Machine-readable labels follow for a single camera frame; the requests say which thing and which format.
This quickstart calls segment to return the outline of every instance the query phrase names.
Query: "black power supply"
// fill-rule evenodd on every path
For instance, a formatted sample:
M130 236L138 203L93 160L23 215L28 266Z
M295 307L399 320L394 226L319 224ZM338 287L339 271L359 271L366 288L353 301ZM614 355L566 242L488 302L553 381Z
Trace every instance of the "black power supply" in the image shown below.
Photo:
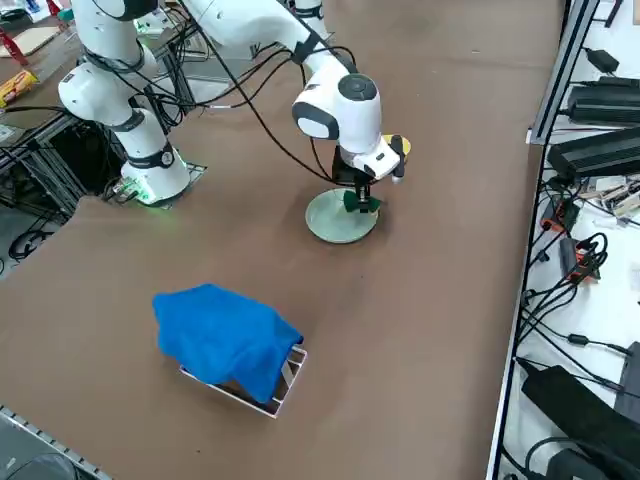
M613 58L606 50L591 50L584 47L589 63L602 73L613 73L618 69L620 62Z

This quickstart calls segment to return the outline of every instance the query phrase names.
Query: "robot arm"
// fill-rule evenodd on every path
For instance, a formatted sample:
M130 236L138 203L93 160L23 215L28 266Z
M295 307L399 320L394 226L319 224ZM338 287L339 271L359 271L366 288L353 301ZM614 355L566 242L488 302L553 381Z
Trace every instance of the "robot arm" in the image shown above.
M292 110L303 133L335 140L345 163L375 179L399 165L398 154L380 133L378 90L325 43L328 34L319 0L296 1L304 21L278 0L184 0L184 4L219 44L276 41L292 52L294 61L311 70ZM99 122L117 136L128 156L123 179L142 191L140 201L152 204L180 194L189 184L186 165L155 116L132 108L128 101L136 89L147 86L144 78L157 72L155 58L137 41L132 23L153 11L157 0L74 0L72 6L89 61L60 83L62 102L78 117Z
M296 11L303 12L306 22L277 0L184 3L216 42L243 46L277 41L293 53L294 61L311 70L309 82L293 103L293 118L303 133L337 141L342 159L375 179L389 175L398 166L400 157L380 132L378 89L373 80L328 49L323 39L324 22L317 18L322 15L317 0L296 2Z

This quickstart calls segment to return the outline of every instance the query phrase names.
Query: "light green plate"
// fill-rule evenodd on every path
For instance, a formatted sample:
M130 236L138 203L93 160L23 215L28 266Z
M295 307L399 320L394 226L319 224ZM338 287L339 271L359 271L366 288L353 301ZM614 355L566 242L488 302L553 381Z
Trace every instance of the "light green plate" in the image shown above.
M329 243L353 243L367 235L378 220L378 212L347 212L342 202L346 188L336 188L314 198L305 218L309 230Z

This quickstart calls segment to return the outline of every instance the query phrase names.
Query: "black cable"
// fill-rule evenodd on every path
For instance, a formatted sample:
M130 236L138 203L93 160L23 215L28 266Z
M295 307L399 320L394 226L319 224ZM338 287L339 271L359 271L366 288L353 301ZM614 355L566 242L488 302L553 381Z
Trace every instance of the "black cable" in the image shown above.
M589 370L587 367L585 367L582 363L580 363L578 360L576 360L572 355L570 355L569 353L567 353L562 347L560 347L558 344L556 344L553 340L551 340L545 333L542 332L542 330L540 330L540 328L538 328L538 326L532 326L533 330L536 331L536 333L538 335L540 335L542 338L544 338L547 343L549 345L551 345L558 353L560 353L563 357L565 357L567 360L569 360L571 363L573 363L576 367L578 367L580 370L582 370L583 372L585 372L587 375L591 376L592 378L602 382L602 383L606 383L609 384L611 383L611 385L615 385L615 387L613 387L613 389L616 389L618 387L620 387L619 384L612 382L611 380L608 380L604 377L601 377L600 375L597 375L595 373L593 373L591 370Z
M531 242L531 247L535 247L536 243L538 243L540 241L540 239L544 236L545 233L547 233L548 230L542 230L540 232L540 234L535 238L535 240L533 242Z
M556 306L554 306L553 308L551 308L550 310L544 312L544 314L540 315L535 322L530 323L530 326L532 328L530 328L527 332L524 332L524 329L527 326L527 323L523 324L518 331L516 331L516 346L522 344L522 342L524 341L524 339L531 333L531 331L533 330L533 327L536 327L538 325L538 323L540 323L542 321L542 319L544 317L546 317L547 315L549 315L550 313L552 313L553 311L557 310L560 307L563 307L565 305L567 305L568 303L570 303L571 301L573 301L573 299L576 297L577 295L577 287L580 283L582 283L589 275L591 275L596 269L600 268L603 263L605 262L605 260L607 259L607 252L606 252L606 248L608 246L608 241L606 238L606 235L604 235L603 233L597 233L596 235L592 235L590 237L590 239L595 238L596 236L602 236L604 239L603 242L603 247L602 247L602 251L598 252L598 253L594 253L593 254L593 259L592 259L592 263L590 265L590 267L585 270L584 272L582 272L581 276L575 280L575 281L570 281L567 280L566 278L562 278L561 280L559 280L556 285L554 285L553 287L551 287L550 289L546 290L546 292L548 292L545 297L540 301L540 303L538 304L538 306L533 310L532 315L537 316L538 313L542 312L542 310L544 310L545 308L547 308L548 306L552 305L554 302L556 302L557 300L559 300L560 298L564 297L567 293L571 293L571 297L563 303L560 303ZM575 269L578 267L578 264L576 264L574 266L574 268L572 269L572 272L575 271ZM562 288L567 287L564 291L560 292L559 294L557 294L555 297L553 297L552 299L549 299L549 296L557 291L560 290Z
M539 367L551 368L551 365L548 365L548 364L542 363L542 362L538 362L536 360L531 360L529 358L518 357L518 356L515 357L515 358L517 360L523 360L523 361L525 361L527 363L531 363L531 364L537 365ZM636 399L640 400L640 395L638 395L636 393L633 393L633 392L630 392L628 390L625 390L622 385L617 384L617 383L615 383L613 381L608 380L607 382L603 383L600 380L596 380L596 379L591 378L591 377L585 377L584 375L578 375L576 373L572 373L572 372L569 372L569 371L567 371L567 373L569 375L571 375L573 378L576 378L578 380L584 380L585 382L595 383L596 385L600 385L601 387L608 388L609 390L613 390L614 392L619 393L621 395L627 395L629 397L636 398Z
M256 72L258 72L258 70L260 70L264 65L266 65L273 57L275 57L276 55L280 55L282 53L287 53L287 51L282 49L282 50L278 50L276 52L273 52L267 58L265 58L260 63L258 63L257 65L255 65L251 69L249 69L247 72L245 72L245 74L243 74L244 78L242 78L242 80L240 80L240 85L242 85L245 82L247 82ZM139 95L144 95L145 97L148 95L144 91L142 91L139 88L137 88L136 86L132 85L131 82L129 82L127 79L125 79L120 74L120 72L118 72L117 70L112 69L104 61L102 61L99 58L96 58L96 60L98 62L100 62L103 67L109 69L123 83L125 83L129 88L133 89ZM146 82L148 82L149 85L156 86L159 90L162 90L163 92L166 92L164 94L158 94L158 93L154 92L153 96L159 97L159 100L162 101L163 103L166 103L168 105L174 105L174 106L177 106L177 107L191 107L191 108L208 107L208 106L210 106L211 103L213 103L213 102L215 102L217 100L220 100L221 98L226 97L227 95L233 93L238 88L237 86L234 86L233 88L225 90L224 92L220 93L219 95L216 95L215 97L213 97L213 98L211 98L209 100L204 100L204 101L201 101L201 102L187 102L187 101L184 101L183 99L178 98L174 93L170 92L169 90L167 90L167 89L165 89L163 87L160 87L154 80L151 80L146 75L144 75L144 74L142 74L142 73L140 73L138 71L136 71L135 73L138 74L138 76L140 76L141 78L143 78Z
M244 105L247 105L250 101L252 101L253 99L255 99L258 94L260 93L260 90L262 90L264 88L264 86L267 84L267 82L271 79L271 77L273 77L275 75L275 73L282 68L284 65L286 65L287 63L289 63L291 61L290 58L285 58L282 62L280 62L278 65L276 65L273 70L271 70L271 72L269 73L269 75L267 75L264 80L262 80L262 82L260 83L260 85L258 85L258 88L256 88L256 90L249 96L248 100L243 100L240 103L236 103L233 105L229 105L228 108L239 108L242 107Z
M269 50L270 48L273 48L275 46L278 45L278 42L273 42L270 43L269 45L265 45L264 47L259 48L258 50L256 50L256 52L253 54L253 58L256 58L258 55L260 55L262 52L265 52L267 50Z
M509 461L509 463L516 468L516 470L518 470L522 475L527 477L527 470L522 465L520 465L515 458L513 458L513 456L507 451L504 445L500 447L500 452L502 453L504 458L506 458Z
M29 112L31 110L48 110L48 111L52 111L52 112L62 113L64 115L69 115L70 117L78 118L78 119L82 120L81 118L76 117L73 113L71 113L66 108L58 107L58 106L54 106L54 105L50 105L50 106L24 105L24 106L15 106L15 107L4 107L4 108L0 108L0 114L3 114L3 113Z
M558 282L556 282L556 284L551 287L550 289L546 290L546 294L545 296L542 298L542 300L540 301L539 305L544 305L544 306L548 306L550 303L548 302L549 297L557 292L558 290L565 288L565 287L569 287L568 289L560 292L559 294L557 294L555 297L553 297L551 299L551 302L555 302L557 301L559 298L562 298L564 295L566 295L566 293L568 291L570 291L570 289L573 287L573 285L569 285L568 281L565 278L562 278L560 280L558 280ZM538 308L534 309L534 314L537 314L538 312ZM549 312L545 313L544 315L542 315L542 318L544 318L544 316L548 315ZM519 328L516 330L516 346L521 345L522 342L524 341L525 338L527 338L527 336L531 333L531 329L529 329L529 331L525 332L525 328L527 327L527 324L523 324L521 326L519 326Z
M184 2L183 0L178 0L178 2L182 5L183 8L185 8L184 6ZM202 32L202 27L199 24L196 24L196 27L198 28L198 30L200 30L200 32ZM322 175L322 173L318 173L316 172L313 168L309 167L307 164L305 164L303 161L301 161L298 157L296 157L293 153L291 153L277 138L276 136L273 134L273 132L271 131L271 129L267 126L267 124L265 123L265 121L262 119L262 116L260 115L260 112L258 112L258 110L256 109L256 107L253 105L253 103L251 102L251 99L249 98L249 96L247 95L247 93L244 91L244 89L242 88L242 85L240 85L240 82L238 81L238 79L236 78L236 76L233 74L233 72L231 72L231 70L229 69L227 63L224 61L224 59L222 58L222 56L220 55L220 53L218 52L218 50L215 48L215 46L211 43L211 40L204 36L205 41L209 44L209 48L211 48L213 50L214 55L216 56L216 58L218 59L218 61L220 62L220 65L222 65L222 68L224 69L224 71L226 72L227 76L233 81L234 85L236 86L236 88L238 89L238 91L240 92L240 94L242 95L242 97L244 98L244 100L247 102L247 105L249 105L249 108L251 109L251 111L253 112L253 114L256 116L256 119L258 120L258 123L260 123L260 126L263 128L263 130L265 131L265 133L267 134L267 136L271 139L271 141L273 141L273 143L275 143L278 148L284 153L286 154L289 158L291 158L294 162L296 162L299 166L301 166L302 168L304 168L305 170L307 170L309 173L311 173L312 175L314 175L315 177L324 180L324 181L329 181L327 180L326 177L324 177Z
M598 455L602 455L603 457L606 457L607 459L614 461L619 466L623 466L625 469L629 470L629 473L635 472L634 477L640 478L640 469L635 465L633 465L628 460L625 460L624 458L620 457L619 455L616 455L614 452L607 450L604 447L595 445L590 442L585 442L584 440L579 440L579 439L569 438L569 437L549 437L535 443L527 452L527 456L524 462L525 470L527 472L531 472L531 458L533 457L533 454L536 452L536 450L539 450L541 447L549 443L565 443L565 442L573 443L574 445L587 450L587 452L592 450Z
M559 337L559 338L562 338L562 339L566 340L571 345L576 345L576 346L580 346L580 347L586 347L587 345L599 345L599 346L606 347L606 348L609 348L611 350L614 350L614 351L616 351L618 353L621 353L622 355L626 355L626 356L631 356L632 355L632 352L628 348L621 347L620 345L616 345L615 343L600 342L600 341L597 341L597 340L591 340L586 335L581 335L581 334L578 334L578 333L569 333L569 334L566 334L566 335L564 333L560 333L557 330L554 330L553 328L551 328L546 323L544 323L541 319L536 318L536 316L533 315L531 312L529 312L526 308L524 308L523 310L529 315L529 318L527 318L527 321L530 322L530 320L533 318L534 320L536 320L536 324L538 326L544 328L545 330L548 330L549 332L551 332L556 337Z

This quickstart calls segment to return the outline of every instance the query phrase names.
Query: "blue towel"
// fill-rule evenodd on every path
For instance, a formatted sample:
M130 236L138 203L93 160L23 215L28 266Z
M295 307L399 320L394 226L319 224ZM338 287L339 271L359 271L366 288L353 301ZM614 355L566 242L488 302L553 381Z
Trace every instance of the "blue towel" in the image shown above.
M158 347L204 383L235 380L267 403L302 336L271 307L207 284L154 297Z

